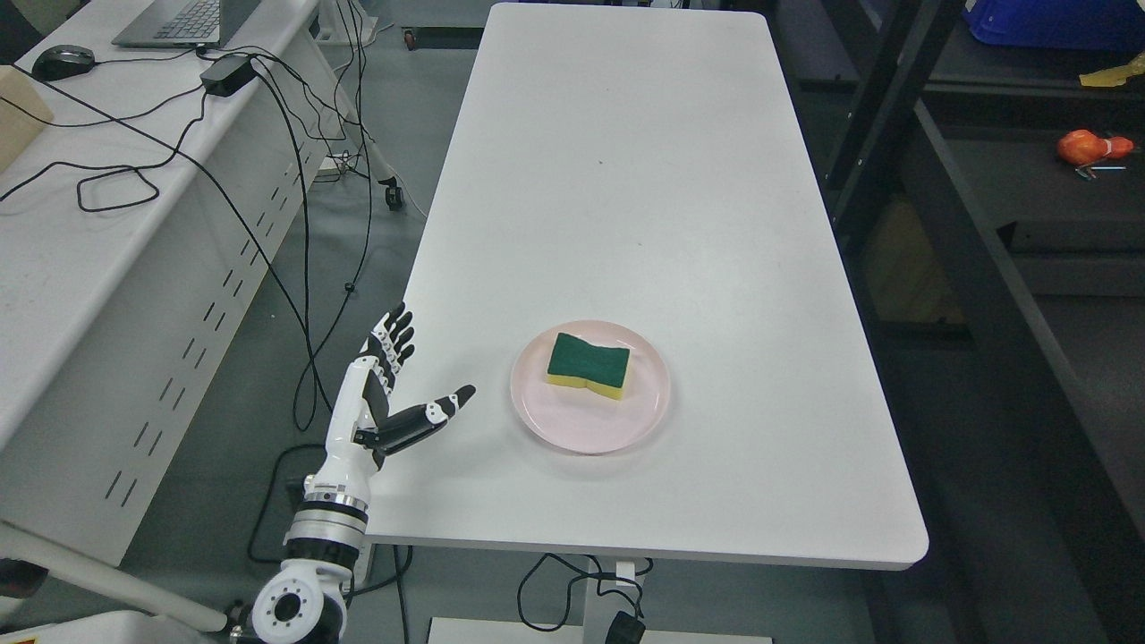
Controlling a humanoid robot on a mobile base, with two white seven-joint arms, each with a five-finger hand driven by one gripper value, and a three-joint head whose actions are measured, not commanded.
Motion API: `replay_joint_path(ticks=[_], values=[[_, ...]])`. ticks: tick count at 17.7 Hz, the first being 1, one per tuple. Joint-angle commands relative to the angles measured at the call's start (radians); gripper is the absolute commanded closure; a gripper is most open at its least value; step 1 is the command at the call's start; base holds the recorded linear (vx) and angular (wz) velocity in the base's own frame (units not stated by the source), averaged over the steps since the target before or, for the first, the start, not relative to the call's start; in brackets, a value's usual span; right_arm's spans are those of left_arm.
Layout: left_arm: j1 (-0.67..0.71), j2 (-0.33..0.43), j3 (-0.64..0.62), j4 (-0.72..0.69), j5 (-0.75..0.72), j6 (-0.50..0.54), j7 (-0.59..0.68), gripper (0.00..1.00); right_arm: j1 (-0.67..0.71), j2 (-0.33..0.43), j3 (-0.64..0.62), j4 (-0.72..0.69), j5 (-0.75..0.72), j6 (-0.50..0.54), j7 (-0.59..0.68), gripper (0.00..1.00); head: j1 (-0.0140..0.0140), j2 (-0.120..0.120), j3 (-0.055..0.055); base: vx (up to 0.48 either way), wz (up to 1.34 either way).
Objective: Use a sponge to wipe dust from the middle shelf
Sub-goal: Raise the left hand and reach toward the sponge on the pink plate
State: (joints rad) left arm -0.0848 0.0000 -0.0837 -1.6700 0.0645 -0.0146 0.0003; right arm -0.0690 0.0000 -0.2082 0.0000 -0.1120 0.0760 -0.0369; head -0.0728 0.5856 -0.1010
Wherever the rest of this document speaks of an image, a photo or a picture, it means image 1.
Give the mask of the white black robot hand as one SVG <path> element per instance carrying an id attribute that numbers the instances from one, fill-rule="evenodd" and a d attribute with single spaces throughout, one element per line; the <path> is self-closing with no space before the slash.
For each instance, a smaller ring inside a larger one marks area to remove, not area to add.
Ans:
<path id="1" fill-rule="evenodd" d="M 347 367 L 327 424 L 326 460 L 311 476 L 307 501 L 365 513 L 369 480 L 385 460 L 435 435 L 475 395 L 474 385 L 463 385 L 447 396 L 390 411 L 397 376 L 416 350 L 412 319 L 404 303 L 388 311 Z"/>

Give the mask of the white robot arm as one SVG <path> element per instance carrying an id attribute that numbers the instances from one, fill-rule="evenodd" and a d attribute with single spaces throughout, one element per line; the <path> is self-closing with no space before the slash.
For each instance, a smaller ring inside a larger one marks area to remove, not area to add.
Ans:
<path id="1" fill-rule="evenodd" d="M 368 529 L 368 502 L 333 492 L 307 494 L 286 537 L 278 574 L 228 635 L 230 643 L 339 643 L 352 582 Z"/>

